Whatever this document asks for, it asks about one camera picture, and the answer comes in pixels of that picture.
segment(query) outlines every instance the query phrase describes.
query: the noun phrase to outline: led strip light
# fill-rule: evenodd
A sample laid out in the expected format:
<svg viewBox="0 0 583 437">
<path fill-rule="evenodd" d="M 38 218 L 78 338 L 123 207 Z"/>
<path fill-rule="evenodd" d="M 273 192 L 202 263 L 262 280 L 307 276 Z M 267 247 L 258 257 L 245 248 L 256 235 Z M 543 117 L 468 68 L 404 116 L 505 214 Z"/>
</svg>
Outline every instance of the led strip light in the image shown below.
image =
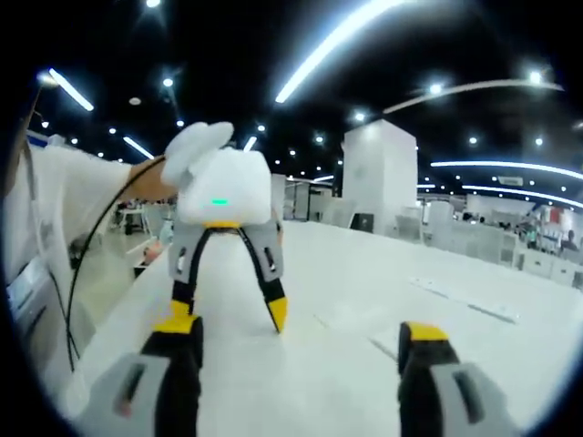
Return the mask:
<svg viewBox="0 0 583 437">
<path fill-rule="evenodd" d="M 525 168 L 527 170 L 540 170 L 549 173 L 557 173 L 559 175 L 569 176 L 583 180 L 583 174 L 577 171 L 565 170 L 563 168 L 556 168 L 551 166 L 542 166 L 539 164 L 527 164 L 524 162 L 505 162 L 505 161 L 445 161 L 432 162 L 431 167 L 504 167 L 504 168 Z"/>
<path fill-rule="evenodd" d="M 473 191 L 491 191 L 495 193 L 507 193 L 507 194 L 516 194 L 518 196 L 525 196 L 530 198 L 544 198 L 546 200 L 553 200 L 556 202 L 566 203 L 573 207 L 583 208 L 583 203 L 576 202 L 575 200 L 571 200 L 569 198 L 560 198 L 558 196 L 551 196 L 549 194 L 543 193 L 536 193 L 534 191 L 524 191 L 522 189 L 512 189 L 512 188 L 498 188 L 498 187 L 480 187 L 477 185 L 463 185 L 463 189 L 469 189 Z"/>
</svg>

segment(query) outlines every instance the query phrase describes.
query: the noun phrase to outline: white pillar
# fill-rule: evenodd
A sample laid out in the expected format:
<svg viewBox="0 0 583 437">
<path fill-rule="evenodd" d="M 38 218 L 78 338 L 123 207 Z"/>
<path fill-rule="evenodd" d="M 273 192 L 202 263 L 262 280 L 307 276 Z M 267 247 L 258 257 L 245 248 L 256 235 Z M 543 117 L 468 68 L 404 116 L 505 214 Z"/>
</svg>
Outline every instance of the white pillar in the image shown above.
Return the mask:
<svg viewBox="0 0 583 437">
<path fill-rule="evenodd" d="M 417 142 L 391 123 L 378 120 L 344 134 L 343 198 L 356 212 L 374 214 L 374 233 L 390 235 L 395 216 L 415 206 Z"/>
</svg>

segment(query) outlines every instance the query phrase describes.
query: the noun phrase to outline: ceiling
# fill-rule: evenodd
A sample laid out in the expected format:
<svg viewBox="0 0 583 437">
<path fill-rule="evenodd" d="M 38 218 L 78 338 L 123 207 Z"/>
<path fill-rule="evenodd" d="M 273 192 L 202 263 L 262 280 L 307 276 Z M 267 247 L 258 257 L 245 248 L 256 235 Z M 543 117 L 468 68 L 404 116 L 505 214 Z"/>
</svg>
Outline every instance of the ceiling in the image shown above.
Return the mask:
<svg viewBox="0 0 583 437">
<path fill-rule="evenodd" d="M 523 2 L 501 2 L 487 10 L 477 1 L 456 0 L 389 8 L 332 51 L 285 103 L 275 103 L 303 60 L 368 1 L 69 5 L 70 19 L 43 42 L 39 62 L 65 76 L 95 110 L 87 112 L 61 88 L 45 89 L 32 128 L 78 138 L 77 147 L 104 153 L 105 159 L 137 163 L 143 157 L 123 136 L 157 155 L 179 132 L 177 120 L 227 120 L 236 127 L 237 147 L 243 148 L 250 136 L 258 138 L 254 149 L 265 155 L 273 172 L 338 179 L 343 134 L 362 124 L 354 119 L 362 112 L 364 122 L 383 117 L 417 138 L 420 183 L 430 178 L 438 189 L 444 185 L 457 194 L 462 184 L 492 186 L 492 176 L 517 176 L 535 180 L 542 193 L 578 196 L 580 180 L 553 173 L 430 166 L 479 159 L 581 170 L 583 129 L 577 123 L 583 114 L 569 106 L 565 92 L 488 88 L 383 115 L 385 108 L 427 95 L 432 84 L 528 80 L 533 70 L 545 82 L 559 81 L 560 72 L 521 25 Z M 172 87 L 162 85 L 167 77 Z M 141 104 L 131 106 L 132 97 Z M 49 122 L 48 128 L 42 121 Z M 258 125 L 265 131 L 258 132 Z M 111 127 L 115 135 L 108 133 Z"/>
</svg>

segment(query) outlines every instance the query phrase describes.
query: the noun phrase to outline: desk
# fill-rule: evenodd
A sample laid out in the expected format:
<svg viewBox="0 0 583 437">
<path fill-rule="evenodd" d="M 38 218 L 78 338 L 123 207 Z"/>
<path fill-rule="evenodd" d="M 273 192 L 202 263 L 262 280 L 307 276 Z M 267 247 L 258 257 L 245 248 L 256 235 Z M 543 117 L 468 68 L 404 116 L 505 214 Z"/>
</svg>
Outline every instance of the desk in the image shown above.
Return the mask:
<svg viewBox="0 0 583 437">
<path fill-rule="evenodd" d="M 553 401 L 583 331 L 577 290 L 364 232 L 312 222 L 283 226 L 282 283 L 290 307 L 280 337 L 239 238 L 215 236 L 203 253 L 200 436 L 398 435 L 396 364 L 372 339 L 394 348 L 403 320 L 436 323 L 448 332 L 461 359 L 478 363 L 506 393 L 517 424 L 527 426 Z M 161 255 L 136 280 L 87 346 L 64 397 L 69 414 L 83 408 L 87 387 L 109 365 L 139 351 L 156 315 L 168 307 L 166 262 Z M 457 299 L 504 306 L 520 315 L 519 323 L 422 290 L 415 278 Z"/>
</svg>

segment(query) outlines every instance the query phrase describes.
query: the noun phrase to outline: black cable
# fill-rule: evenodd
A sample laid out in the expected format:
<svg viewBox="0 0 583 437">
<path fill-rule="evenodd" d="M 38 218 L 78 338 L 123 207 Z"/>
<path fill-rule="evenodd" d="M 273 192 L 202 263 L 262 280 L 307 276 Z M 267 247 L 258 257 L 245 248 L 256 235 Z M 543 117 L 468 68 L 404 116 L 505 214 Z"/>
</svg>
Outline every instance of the black cable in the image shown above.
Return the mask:
<svg viewBox="0 0 583 437">
<path fill-rule="evenodd" d="M 87 253 L 87 250 L 89 249 L 89 243 L 91 242 L 91 239 L 95 235 L 97 228 L 99 227 L 99 224 L 101 223 L 101 220 L 103 220 L 103 218 L 106 216 L 107 212 L 113 207 L 113 205 L 116 203 L 116 201 L 118 201 L 119 197 L 122 194 L 124 194 L 124 192 L 134 182 L 136 182 L 139 178 L 141 178 L 147 171 L 151 170 L 152 168 L 154 168 L 155 166 L 157 166 L 160 162 L 163 162 L 164 160 L 166 160 L 164 157 L 162 157 L 161 159 L 156 159 L 154 162 L 152 162 L 152 164 L 150 164 L 149 166 L 140 170 L 136 176 L 131 178 L 126 183 L 126 185 L 124 185 L 118 191 L 118 193 L 111 199 L 109 204 L 106 206 L 106 208 L 103 210 L 103 212 L 101 213 L 101 215 L 97 219 L 95 226 L 91 229 L 91 232 L 89 232 L 89 236 L 87 237 L 87 240 L 85 241 L 85 244 L 83 245 L 83 248 L 81 250 L 81 256 L 79 258 L 79 263 L 77 264 L 77 267 L 75 268 L 75 274 L 73 275 L 73 280 L 71 281 L 71 288 L 69 290 L 69 301 L 66 305 L 66 335 L 67 335 L 66 352 L 67 352 L 68 357 L 69 357 L 69 364 L 71 365 L 71 370 L 75 369 L 75 366 L 73 364 L 73 354 L 71 352 L 71 343 L 68 341 L 68 337 L 71 335 L 70 326 L 71 326 L 71 308 L 73 307 L 73 293 L 75 292 L 75 286 L 77 284 L 77 277 L 79 275 L 79 271 L 81 270 L 81 265 L 83 264 L 83 258 L 85 257 L 85 254 Z"/>
</svg>

